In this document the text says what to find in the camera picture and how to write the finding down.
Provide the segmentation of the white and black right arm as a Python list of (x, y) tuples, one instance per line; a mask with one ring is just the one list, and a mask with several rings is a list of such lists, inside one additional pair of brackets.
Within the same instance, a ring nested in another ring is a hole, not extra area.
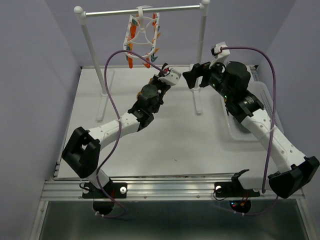
[(264, 173), (261, 180), (244, 177), (244, 170), (230, 182), (231, 192), (242, 195), (248, 189), (266, 187), (277, 196), (287, 199), (308, 184), (320, 166), (315, 156), (307, 157), (275, 126), (263, 103), (248, 90), (251, 74), (240, 62), (211, 64), (196, 63), (183, 72), (189, 89), (202, 78), (201, 88), (212, 87), (224, 100), (227, 112), (261, 143), (277, 168), (273, 174)]

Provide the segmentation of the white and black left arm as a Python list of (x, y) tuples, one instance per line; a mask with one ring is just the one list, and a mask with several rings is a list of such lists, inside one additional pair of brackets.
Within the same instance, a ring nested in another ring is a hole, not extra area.
[(116, 120), (88, 130), (80, 126), (72, 132), (62, 159), (81, 179), (89, 181), (100, 197), (123, 196), (99, 164), (101, 150), (111, 143), (117, 145), (121, 137), (143, 130), (154, 120), (154, 114), (164, 103), (164, 95), (171, 88), (163, 81), (164, 77), (164, 71), (155, 74), (137, 94), (132, 108)]

